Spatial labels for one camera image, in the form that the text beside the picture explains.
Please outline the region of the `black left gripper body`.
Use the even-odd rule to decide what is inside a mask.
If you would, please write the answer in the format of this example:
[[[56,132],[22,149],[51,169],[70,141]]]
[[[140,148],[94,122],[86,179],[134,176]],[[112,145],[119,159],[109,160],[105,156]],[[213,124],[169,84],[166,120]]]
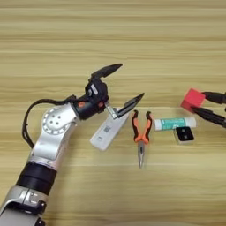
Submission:
[[[80,120],[87,120],[95,114],[100,114],[105,110],[105,102],[109,100],[107,94],[91,95],[84,94],[80,98],[71,97],[73,106]]]

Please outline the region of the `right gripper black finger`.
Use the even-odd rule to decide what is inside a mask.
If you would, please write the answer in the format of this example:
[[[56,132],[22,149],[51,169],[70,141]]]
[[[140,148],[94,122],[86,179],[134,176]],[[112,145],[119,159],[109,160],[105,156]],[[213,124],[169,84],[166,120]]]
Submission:
[[[217,92],[203,92],[205,98],[211,102],[219,103],[219,104],[226,104],[226,93],[221,94]]]
[[[193,112],[208,122],[218,124],[223,128],[226,128],[226,118],[220,115],[215,114],[213,111],[204,108],[196,108],[194,107]]]

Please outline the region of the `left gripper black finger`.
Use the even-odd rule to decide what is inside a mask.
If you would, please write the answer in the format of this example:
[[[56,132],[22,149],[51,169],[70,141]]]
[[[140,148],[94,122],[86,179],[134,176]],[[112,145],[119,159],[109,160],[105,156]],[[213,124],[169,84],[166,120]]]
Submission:
[[[122,64],[112,64],[112,65],[104,66],[100,70],[93,72],[91,74],[89,82],[98,80],[101,78],[106,78],[122,66],[123,66]]]
[[[117,117],[120,118],[126,113],[130,112],[143,98],[144,93],[139,94],[138,96],[135,96],[134,98],[130,99],[128,102],[124,104],[124,106],[117,111]]]

